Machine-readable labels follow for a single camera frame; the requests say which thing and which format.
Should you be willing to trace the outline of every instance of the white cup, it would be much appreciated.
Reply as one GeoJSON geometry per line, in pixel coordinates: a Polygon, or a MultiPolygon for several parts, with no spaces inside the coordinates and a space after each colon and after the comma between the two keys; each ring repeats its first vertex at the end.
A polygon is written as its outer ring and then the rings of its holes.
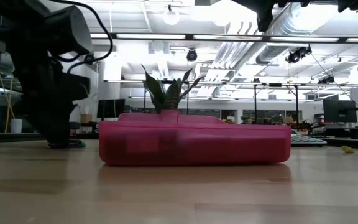
{"type": "Polygon", "coordinates": [[[21,133],[23,126],[23,120],[21,119],[11,119],[11,133],[21,133]]]}

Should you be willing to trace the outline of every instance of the table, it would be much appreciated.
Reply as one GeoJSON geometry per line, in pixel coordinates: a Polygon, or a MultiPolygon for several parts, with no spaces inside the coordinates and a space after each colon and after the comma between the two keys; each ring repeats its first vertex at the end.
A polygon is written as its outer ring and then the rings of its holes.
{"type": "Polygon", "coordinates": [[[358,150],[293,148],[269,166],[118,168],[86,143],[0,144],[0,223],[358,223],[358,150]]]}

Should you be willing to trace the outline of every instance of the pink tray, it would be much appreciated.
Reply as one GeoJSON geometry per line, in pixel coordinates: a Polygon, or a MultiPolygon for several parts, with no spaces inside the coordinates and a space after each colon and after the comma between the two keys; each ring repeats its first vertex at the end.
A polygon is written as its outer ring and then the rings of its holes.
{"type": "Polygon", "coordinates": [[[226,124],[175,110],[102,121],[99,139],[110,166],[269,164],[288,160],[291,148],[288,126],[226,124]]]}

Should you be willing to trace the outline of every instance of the black monitor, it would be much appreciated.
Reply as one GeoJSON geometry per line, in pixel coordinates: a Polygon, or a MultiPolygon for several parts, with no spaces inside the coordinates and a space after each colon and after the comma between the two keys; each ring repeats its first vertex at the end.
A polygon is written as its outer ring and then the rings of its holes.
{"type": "Polygon", "coordinates": [[[118,118],[124,112],[125,100],[99,100],[98,118],[118,118]]]}
{"type": "Polygon", "coordinates": [[[351,100],[323,100],[324,121],[357,122],[356,103],[351,100]]]}

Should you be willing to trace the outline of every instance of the cardboard box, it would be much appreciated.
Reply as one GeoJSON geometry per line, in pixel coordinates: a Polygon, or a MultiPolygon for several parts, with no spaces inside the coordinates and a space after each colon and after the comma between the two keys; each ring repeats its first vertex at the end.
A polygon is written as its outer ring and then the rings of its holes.
{"type": "Polygon", "coordinates": [[[88,124],[89,122],[92,122],[92,115],[81,114],[81,124],[88,124]]]}

